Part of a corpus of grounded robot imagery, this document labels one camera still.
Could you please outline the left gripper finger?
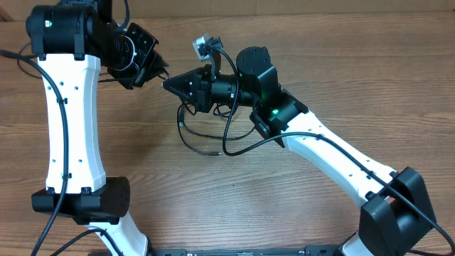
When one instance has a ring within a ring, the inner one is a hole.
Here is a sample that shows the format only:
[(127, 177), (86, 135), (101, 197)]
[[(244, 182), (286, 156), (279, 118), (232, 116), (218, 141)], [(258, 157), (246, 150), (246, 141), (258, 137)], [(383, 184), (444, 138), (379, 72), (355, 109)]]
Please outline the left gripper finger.
[(149, 68), (148, 70), (142, 69), (136, 77), (136, 86), (142, 87), (144, 83), (164, 73), (164, 68)]
[(168, 63), (163, 59), (163, 57), (156, 51), (152, 54), (151, 59), (151, 68), (154, 70), (165, 69), (168, 67)]

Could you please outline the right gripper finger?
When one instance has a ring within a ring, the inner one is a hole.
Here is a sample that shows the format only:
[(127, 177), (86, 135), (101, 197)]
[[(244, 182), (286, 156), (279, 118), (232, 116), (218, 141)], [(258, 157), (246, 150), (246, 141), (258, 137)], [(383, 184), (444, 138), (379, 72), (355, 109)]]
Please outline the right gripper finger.
[(194, 103), (192, 92), (188, 88), (174, 88), (170, 87), (167, 89), (169, 92), (173, 93), (181, 99), (181, 101), (189, 104)]
[(163, 87), (166, 90), (192, 90), (196, 83), (196, 70), (191, 70), (186, 73), (174, 76), (163, 82)]

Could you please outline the black cable small plugs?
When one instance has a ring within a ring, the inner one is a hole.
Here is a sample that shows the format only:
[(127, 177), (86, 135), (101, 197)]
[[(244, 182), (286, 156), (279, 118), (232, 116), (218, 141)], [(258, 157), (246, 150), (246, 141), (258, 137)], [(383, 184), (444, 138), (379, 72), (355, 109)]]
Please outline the black cable small plugs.
[(158, 75), (159, 78), (161, 78), (162, 80), (169, 80), (171, 79), (171, 75), (170, 73), (167, 71), (167, 69), (165, 68), (162, 68), (161, 69), (161, 74)]

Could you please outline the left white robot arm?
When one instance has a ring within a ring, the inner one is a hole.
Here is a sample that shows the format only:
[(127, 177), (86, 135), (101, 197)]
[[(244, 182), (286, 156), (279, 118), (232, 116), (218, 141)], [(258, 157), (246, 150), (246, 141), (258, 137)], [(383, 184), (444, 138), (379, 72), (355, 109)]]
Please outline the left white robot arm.
[(60, 1), (35, 6), (26, 21), (45, 85), (50, 161), (34, 211), (63, 216), (97, 233), (110, 255), (152, 255), (150, 239), (130, 213), (130, 185), (109, 177), (100, 157), (97, 86), (107, 69), (130, 90), (168, 78), (157, 39), (136, 23), (117, 23), (111, 1)]

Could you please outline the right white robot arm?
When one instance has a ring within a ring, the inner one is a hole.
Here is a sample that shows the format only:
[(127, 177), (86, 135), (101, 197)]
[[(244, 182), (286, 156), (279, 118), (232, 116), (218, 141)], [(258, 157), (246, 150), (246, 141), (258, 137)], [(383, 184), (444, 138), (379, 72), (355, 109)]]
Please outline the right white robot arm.
[(230, 60), (232, 74), (220, 72), (225, 51), (197, 49), (204, 66), (164, 82), (164, 88), (198, 112), (213, 105), (250, 107), (262, 142), (309, 160), (353, 200), (358, 229), (340, 245), (307, 246), (305, 255), (404, 255), (437, 219), (423, 178), (412, 168), (396, 171), (372, 160), (330, 131), (306, 105), (281, 87), (265, 47), (252, 46)]

